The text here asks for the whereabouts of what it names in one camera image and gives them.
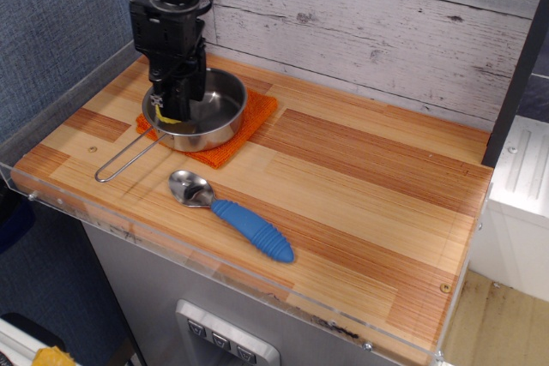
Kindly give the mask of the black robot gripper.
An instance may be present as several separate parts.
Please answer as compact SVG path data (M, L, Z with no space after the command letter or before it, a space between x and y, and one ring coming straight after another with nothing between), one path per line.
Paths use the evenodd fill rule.
M201 14L200 0L180 4L130 0L134 45L149 61L151 105L160 106L164 116L181 122L190 120L190 99L202 101L205 94L205 23Z

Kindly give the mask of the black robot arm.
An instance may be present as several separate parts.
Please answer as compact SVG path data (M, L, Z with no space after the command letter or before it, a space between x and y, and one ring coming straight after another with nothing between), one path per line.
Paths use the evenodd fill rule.
M213 0L130 0L134 45L149 62L150 105L165 123L189 122L190 103L203 99L206 52L202 36Z

